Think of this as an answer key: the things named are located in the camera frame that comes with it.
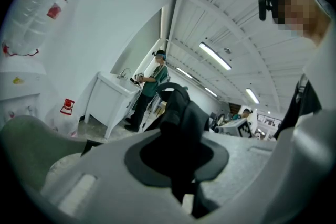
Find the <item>fluorescent light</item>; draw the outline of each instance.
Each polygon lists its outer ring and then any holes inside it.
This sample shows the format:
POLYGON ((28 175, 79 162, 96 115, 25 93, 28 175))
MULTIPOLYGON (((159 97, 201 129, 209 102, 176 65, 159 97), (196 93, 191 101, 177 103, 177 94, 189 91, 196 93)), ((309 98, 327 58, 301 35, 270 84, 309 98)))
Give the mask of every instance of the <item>fluorescent light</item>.
POLYGON ((176 69, 179 71, 179 72, 181 72, 181 73, 183 73, 183 74, 185 74, 188 78, 190 78, 190 79, 192 79, 193 77, 192 76, 190 76, 187 72, 184 72, 181 68, 179 68, 179 67, 176 67, 176 69))
POLYGON ((252 92, 251 89, 246 89, 247 93, 249 94, 249 96, 251 96, 252 100, 256 103, 259 104, 259 100, 258 98, 255 96, 255 94, 252 92))
POLYGON ((208 88, 205 88, 205 90, 207 90, 209 93, 211 93, 213 96, 217 97, 216 93, 213 93, 211 90, 209 90, 208 88))
POLYGON ((223 66, 226 70, 230 70, 231 66, 216 52, 210 49, 210 47, 203 42, 199 45, 199 47, 204 50, 207 54, 209 54, 212 58, 214 58, 217 62, 220 63, 221 66, 223 66))
POLYGON ((161 11, 160 11, 160 38, 163 38, 162 37, 162 33, 163 33, 163 22, 164 22, 164 19, 163 19, 163 8, 161 8, 161 11))

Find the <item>man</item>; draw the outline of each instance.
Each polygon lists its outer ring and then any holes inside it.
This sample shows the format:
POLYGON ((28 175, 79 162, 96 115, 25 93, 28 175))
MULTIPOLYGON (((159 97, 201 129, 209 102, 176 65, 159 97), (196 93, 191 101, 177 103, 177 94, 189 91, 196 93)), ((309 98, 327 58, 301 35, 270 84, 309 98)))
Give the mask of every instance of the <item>man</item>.
POLYGON ((149 78, 139 78, 139 82, 145 82, 145 85, 138 99, 134 114, 130 118, 126 118, 126 121, 131 124, 125 125, 125 129, 128 131, 139 131, 147 106, 156 95, 156 89, 159 83, 162 83, 168 77, 168 68, 165 65, 166 53, 164 50, 158 50, 155 53, 155 61, 159 66, 154 70, 153 74, 149 78))
POLYGON ((287 114, 274 135, 277 139, 282 130, 298 126, 303 120, 321 110, 322 103, 323 108, 333 108, 330 103, 335 102, 333 98, 335 79, 333 77, 323 79, 323 74, 327 76, 326 71, 335 68, 334 61, 328 55, 328 52, 331 54, 335 51, 335 41, 334 24, 331 24, 331 18, 318 0, 270 0, 270 2, 275 23, 285 25, 297 35, 310 39, 319 49, 314 61, 303 68, 304 74, 296 85, 287 114))
POLYGON ((241 115, 236 114, 232 117, 232 120, 238 120, 238 119, 243 119, 243 118, 247 118, 248 116, 250 116, 251 111, 249 109, 244 109, 244 111, 242 112, 241 115))

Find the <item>faucet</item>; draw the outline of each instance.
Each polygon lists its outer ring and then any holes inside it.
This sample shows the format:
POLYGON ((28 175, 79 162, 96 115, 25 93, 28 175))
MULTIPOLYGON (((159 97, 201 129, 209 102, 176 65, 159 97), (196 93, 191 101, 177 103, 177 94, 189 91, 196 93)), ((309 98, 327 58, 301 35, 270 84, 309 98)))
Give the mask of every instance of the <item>faucet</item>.
POLYGON ((127 79, 127 77, 125 77, 126 74, 124 74, 124 72, 125 72, 126 69, 128 69, 130 73, 132 72, 131 69, 129 69, 129 68, 125 68, 125 69, 124 69, 124 70, 117 76, 118 79, 122 79, 122 80, 126 80, 126 79, 127 79))

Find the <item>green shirt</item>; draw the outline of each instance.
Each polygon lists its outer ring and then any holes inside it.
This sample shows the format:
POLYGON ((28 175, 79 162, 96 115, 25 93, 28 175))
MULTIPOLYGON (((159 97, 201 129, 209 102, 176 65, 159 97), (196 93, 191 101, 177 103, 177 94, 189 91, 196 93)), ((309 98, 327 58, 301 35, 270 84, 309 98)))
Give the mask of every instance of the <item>green shirt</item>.
POLYGON ((234 121, 234 120, 239 120, 239 119, 241 119, 242 117, 241 117, 241 115, 239 115, 239 114, 236 114, 236 115, 234 115, 233 117, 232 117, 232 120, 234 121))
POLYGON ((153 74, 151 74, 151 78, 155 78, 156 82, 146 82, 142 89, 142 94, 148 97, 153 97, 156 95, 156 90, 159 86, 159 82, 161 83, 168 76, 168 68, 166 65, 158 66, 153 74))

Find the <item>red sign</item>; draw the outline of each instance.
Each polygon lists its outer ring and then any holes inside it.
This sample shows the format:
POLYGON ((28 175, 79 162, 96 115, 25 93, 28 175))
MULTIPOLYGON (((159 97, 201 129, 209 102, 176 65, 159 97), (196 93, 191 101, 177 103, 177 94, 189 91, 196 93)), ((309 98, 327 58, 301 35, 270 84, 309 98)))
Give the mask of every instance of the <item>red sign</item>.
POLYGON ((61 11, 62 11, 61 8, 56 3, 54 3, 53 6, 48 11, 47 16, 55 20, 61 11))

